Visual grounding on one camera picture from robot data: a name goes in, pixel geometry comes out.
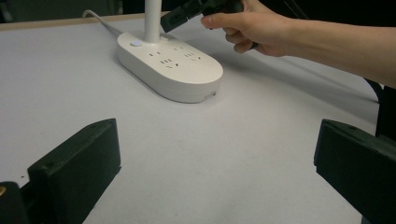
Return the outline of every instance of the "white table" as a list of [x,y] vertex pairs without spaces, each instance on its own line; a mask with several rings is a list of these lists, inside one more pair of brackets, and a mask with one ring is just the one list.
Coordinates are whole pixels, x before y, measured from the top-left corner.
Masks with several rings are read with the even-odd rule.
[[[113,21],[124,31],[143,20]],[[322,119],[375,132],[360,77],[301,59],[233,52],[196,18],[171,35],[217,59],[218,94],[162,98],[124,69],[100,23],[0,32],[0,181],[84,126],[117,119],[122,169],[84,223],[333,224],[361,215],[313,164]]]

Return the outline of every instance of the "power strip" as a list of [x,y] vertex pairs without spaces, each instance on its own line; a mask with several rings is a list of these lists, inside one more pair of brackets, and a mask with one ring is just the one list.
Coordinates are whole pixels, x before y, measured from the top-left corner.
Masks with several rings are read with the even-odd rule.
[[168,34],[145,41],[144,32],[118,37],[120,63],[165,98],[199,103],[216,94],[221,65],[212,57]]

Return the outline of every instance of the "white pole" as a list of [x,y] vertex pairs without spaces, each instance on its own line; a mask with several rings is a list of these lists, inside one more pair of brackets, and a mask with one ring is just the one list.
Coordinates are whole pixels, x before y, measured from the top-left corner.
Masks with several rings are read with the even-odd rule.
[[145,41],[157,43],[160,40],[162,0],[145,1]]

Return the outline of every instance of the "power cord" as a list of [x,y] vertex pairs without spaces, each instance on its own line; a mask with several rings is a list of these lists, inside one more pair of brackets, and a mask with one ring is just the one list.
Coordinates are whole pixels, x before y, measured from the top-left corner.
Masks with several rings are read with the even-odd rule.
[[96,19],[98,19],[99,22],[101,22],[107,29],[111,30],[112,32],[116,33],[117,35],[121,35],[121,34],[124,33],[122,30],[120,30],[120,29],[118,29],[118,28],[116,28],[116,27],[114,27],[114,26],[108,24],[108,23],[107,23],[106,21],[104,21],[100,16],[98,16],[96,13],[94,13],[94,12],[91,11],[91,10],[85,10],[85,11],[82,13],[82,18],[87,18],[87,15],[92,15],[92,16],[94,16],[94,17],[95,17]]

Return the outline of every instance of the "human arm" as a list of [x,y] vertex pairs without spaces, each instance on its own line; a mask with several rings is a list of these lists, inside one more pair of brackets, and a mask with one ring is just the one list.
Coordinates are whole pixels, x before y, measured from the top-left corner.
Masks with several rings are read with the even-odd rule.
[[243,2],[242,13],[202,18],[206,28],[223,28],[235,51],[254,41],[265,55],[304,58],[396,88],[396,28],[295,20],[257,0]]

